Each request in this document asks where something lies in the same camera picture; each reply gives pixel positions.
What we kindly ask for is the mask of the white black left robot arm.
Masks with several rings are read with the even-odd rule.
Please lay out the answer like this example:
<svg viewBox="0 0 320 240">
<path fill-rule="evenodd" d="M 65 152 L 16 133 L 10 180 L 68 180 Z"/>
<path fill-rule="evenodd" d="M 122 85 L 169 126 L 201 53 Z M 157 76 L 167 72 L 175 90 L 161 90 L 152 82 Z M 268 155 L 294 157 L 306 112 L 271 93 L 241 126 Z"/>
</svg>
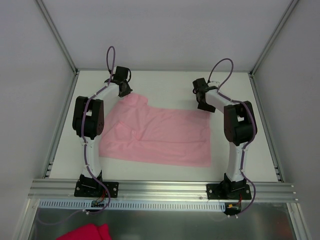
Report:
<svg viewBox="0 0 320 240">
<path fill-rule="evenodd" d="M 129 82 L 131 70 L 118 66 L 91 97 L 78 96 L 75 100 L 72 128 L 83 147 L 83 170 L 76 182 L 75 197 L 110 199 L 118 197 L 118 182 L 103 180 L 99 159 L 99 143 L 105 126 L 107 98 L 119 100 L 133 90 Z"/>
</svg>

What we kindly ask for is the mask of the pink t-shirt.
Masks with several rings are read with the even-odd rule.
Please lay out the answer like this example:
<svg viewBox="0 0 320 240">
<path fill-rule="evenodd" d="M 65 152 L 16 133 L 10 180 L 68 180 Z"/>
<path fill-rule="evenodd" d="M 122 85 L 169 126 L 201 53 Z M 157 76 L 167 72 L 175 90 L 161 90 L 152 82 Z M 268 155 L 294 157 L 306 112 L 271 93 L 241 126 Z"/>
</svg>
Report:
<svg viewBox="0 0 320 240">
<path fill-rule="evenodd" d="M 131 93 L 104 119 L 99 156 L 183 167 L 211 165 L 210 114 L 153 107 Z"/>
</svg>

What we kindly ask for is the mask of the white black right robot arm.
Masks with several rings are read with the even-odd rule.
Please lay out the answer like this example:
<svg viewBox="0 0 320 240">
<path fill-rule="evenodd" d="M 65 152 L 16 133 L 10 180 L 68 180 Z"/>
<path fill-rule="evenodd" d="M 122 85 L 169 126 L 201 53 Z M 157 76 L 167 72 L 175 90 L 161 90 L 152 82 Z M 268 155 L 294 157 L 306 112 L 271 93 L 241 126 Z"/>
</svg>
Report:
<svg viewBox="0 0 320 240">
<path fill-rule="evenodd" d="M 254 200 L 256 187 L 245 175 L 247 150 L 257 134 L 253 107 L 250 101 L 227 97 L 220 88 L 209 86 L 204 78 L 192 82 L 197 108 L 223 114 L 223 130 L 229 142 L 229 160 L 223 181 L 206 185 L 209 200 Z"/>
</svg>

